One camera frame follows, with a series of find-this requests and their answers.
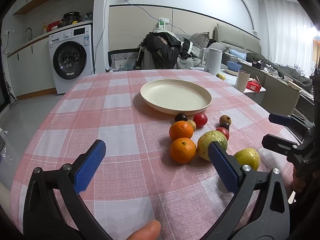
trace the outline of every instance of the grey tile floor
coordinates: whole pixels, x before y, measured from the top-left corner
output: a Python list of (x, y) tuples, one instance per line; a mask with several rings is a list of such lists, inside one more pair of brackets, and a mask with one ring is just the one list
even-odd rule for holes
[(0, 182), (11, 189), (13, 177), (29, 142), (62, 95), (46, 95), (20, 100), (2, 119), (0, 127), (8, 131), (1, 151)]

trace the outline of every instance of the curtain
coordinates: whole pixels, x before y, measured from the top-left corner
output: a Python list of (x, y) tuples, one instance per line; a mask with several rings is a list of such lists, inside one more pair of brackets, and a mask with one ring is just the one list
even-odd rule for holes
[(313, 61), (319, 65), (320, 59), (320, 41), (313, 39)]
[(299, 65), (311, 74), (315, 27), (302, 6), (285, 0), (264, 0), (269, 30), (270, 60)]

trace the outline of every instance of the washing machine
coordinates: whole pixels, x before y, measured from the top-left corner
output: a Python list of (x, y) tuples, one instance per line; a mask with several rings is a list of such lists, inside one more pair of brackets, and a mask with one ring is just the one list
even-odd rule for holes
[(50, 35), (49, 50), (58, 94), (66, 93), (79, 78), (93, 74), (91, 25)]

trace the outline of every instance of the pink and white tablecloth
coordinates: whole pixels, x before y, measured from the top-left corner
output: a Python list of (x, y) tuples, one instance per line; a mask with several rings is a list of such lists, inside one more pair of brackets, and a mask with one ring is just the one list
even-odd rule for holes
[[(218, 175), (210, 162), (195, 157), (179, 165), (169, 156), (168, 131), (174, 116), (147, 106), (140, 88), (157, 79), (182, 79), (205, 87), (212, 103), (208, 123), (192, 140), (215, 130), (219, 117), (232, 118), (227, 152), (252, 147), (260, 153), (260, 171), (279, 167), (286, 185), (292, 166), (284, 156), (262, 148), (271, 133), (295, 141), (283, 126), (268, 121), (268, 113), (250, 98), (215, 76), (193, 70), (146, 70), (95, 74), (80, 79), (52, 109), (31, 140), (11, 189), (10, 209), (22, 231), (23, 207), (31, 173), (59, 169), (88, 150), (96, 139), (107, 152), (87, 190), (80, 195), (90, 212), (113, 239), (126, 239), (148, 221), (162, 224), (161, 239), (196, 240), (215, 223), (232, 194), (220, 191)], [(69, 225), (75, 227), (56, 191)], [(250, 200), (241, 223), (252, 210)]]

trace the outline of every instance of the hand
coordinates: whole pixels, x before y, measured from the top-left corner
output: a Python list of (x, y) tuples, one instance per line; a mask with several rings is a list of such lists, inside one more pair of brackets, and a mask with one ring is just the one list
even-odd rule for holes
[(135, 231), (127, 240), (156, 240), (160, 235), (161, 224), (157, 220), (150, 221), (143, 228)]
[[(304, 177), (297, 178), (296, 177), (296, 172), (297, 172), (296, 168), (293, 167), (292, 189), (296, 193), (301, 193), (302, 190), (304, 189), (304, 187), (306, 186), (306, 182), (304, 181), (304, 179), (305, 179)], [(320, 178), (320, 170), (313, 173), (313, 178), (315, 178), (315, 179), (319, 179)]]

